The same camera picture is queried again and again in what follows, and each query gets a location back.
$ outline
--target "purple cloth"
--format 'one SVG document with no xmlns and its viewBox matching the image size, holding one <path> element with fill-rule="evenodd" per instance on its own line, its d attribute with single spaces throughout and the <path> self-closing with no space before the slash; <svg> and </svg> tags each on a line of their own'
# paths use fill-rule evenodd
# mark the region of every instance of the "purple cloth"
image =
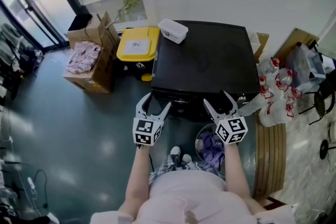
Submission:
<svg viewBox="0 0 336 224">
<path fill-rule="evenodd" d="M 210 132 L 200 134 L 203 141 L 203 158 L 213 167 L 219 169 L 224 159 L 224 147 L 220 140 L 214 139 Z"/>
</svg>

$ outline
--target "plaid shorts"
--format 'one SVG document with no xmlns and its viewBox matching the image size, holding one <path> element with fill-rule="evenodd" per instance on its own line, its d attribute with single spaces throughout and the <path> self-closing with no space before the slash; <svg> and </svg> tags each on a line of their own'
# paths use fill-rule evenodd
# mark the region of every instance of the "plaid shorts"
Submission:
<svg viewBox="0 0 336 224">
<path fill-rule="evenodd" d="M 152 184 L 159 176 L 162 176 L 165 173 L 170 171 L 177 170 L 202 170 L 206 172 L 213 173 L 216 176 L 219 176 L 224 180 L 224 176 L 215 169 L 211 164 L 201 161 L 201 162 L 180 162 L 180 157 L 178 155 L 168 155 L 167 159 L 161 164 L 160 167 L 155 169 L 149 177 L 149 184 Z"/>
</svg>

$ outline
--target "shoe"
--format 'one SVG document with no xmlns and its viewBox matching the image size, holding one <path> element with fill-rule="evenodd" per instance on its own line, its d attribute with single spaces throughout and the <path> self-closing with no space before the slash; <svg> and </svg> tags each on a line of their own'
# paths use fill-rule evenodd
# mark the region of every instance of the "shoe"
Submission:
<svg viewBox="0 0 336 224">
<path fill-rule="evenodd" d="M 178 155 L 178 156 L 180 156 L 180 154 L 181 154 L 180 147 L 179 146 L 173 147 L 172 150 L 170 151 L 170 154 L 171 155 Z"/>
<path fill-rule="evenodd" d="M 50 222 L 51 223 L 54 223 L 54 224 L 59 224 L 59 220 L 57 217 L 55 217 L 52 213 L 49 213 L 47 215 L 47 217 L 50 219 Z"/>
<path fill-rule="evenodd" d="M 182 157 L 182 161 L 185 163 L 189 163 L 189 162 L 192 162 L 193 159 L 191 159 L 191 156 L 189 154 L 184 154 Z"/>
</svg>

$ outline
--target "plastic bottle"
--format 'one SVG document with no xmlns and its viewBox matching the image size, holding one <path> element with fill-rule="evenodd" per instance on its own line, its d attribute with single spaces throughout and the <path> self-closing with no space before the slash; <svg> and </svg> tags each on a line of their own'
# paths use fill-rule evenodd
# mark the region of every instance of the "plastic bottle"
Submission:
<svg viewBox="0 0 336 224">
<path fill-rule="evenodd" d="M 287 97 L 292 97 L 293 99 L 301 99 L 302 92 L 299 91 L 298 89 L 295 89 L 294 85 L 292 85 L 291 89 L 285 93 L 285 98 Z"/>
<path fill-rule="evenodd" d="M 267 84 L 270 87 L 270 91 L 273 93 L 273 97 L 268 100 L 268 102 L 275 102 L 286 95 L 286 92 L 289 89 L 289 84 L 291 83 L 292 77 L 289 75 L 291 74 L 288 72 L 286 68 L 281 68 L 279 73 L 276 75 L 275 79 L 268 78 Z"/>
<path fill-rule="evenodd" d="M 268 103 L 259 112 L 260 122 L 265 127 L 290 122 L 294 118 L 293 108 L 294 99 L 292 97 Z"/>
<path fill-rule="evenodd" d="M 265 76 L 266 78 L 274 78 L 280 69 L 280 62 L 283 62 L 282 59 L 277 59 L 271 57 L 266 59 L 257 66 L 259 76 Z"/>
<path fill-rule="evenodd" d="M 267 104 L 268 99 L 270 99 L 273 94 L 269 91 L 269 87 L 264 84 L 260 86 L 260 93 L 254 97 L 249 103 L 241 107 L 238 111 L 241 116 L 250 116 L 253 112 L 261 109 L 265 104 Z"/>
</svg>

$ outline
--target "white plastic container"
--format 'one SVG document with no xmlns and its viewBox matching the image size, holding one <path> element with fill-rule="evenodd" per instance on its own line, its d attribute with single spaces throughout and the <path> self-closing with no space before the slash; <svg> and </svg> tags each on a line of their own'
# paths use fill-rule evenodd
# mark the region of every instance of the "white plastic container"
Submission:
<svg viewBox="0 0 336 224">
<path fill-rule="evenodd" d="M 169 19 L 163 19 L 159 22 L 158 26 L 165 38 L 170 39 L 177 44 L 180 44 L 183 39 L 185 39 L 185 36 L 189 31 L 188 27 Z"/>
</svg>

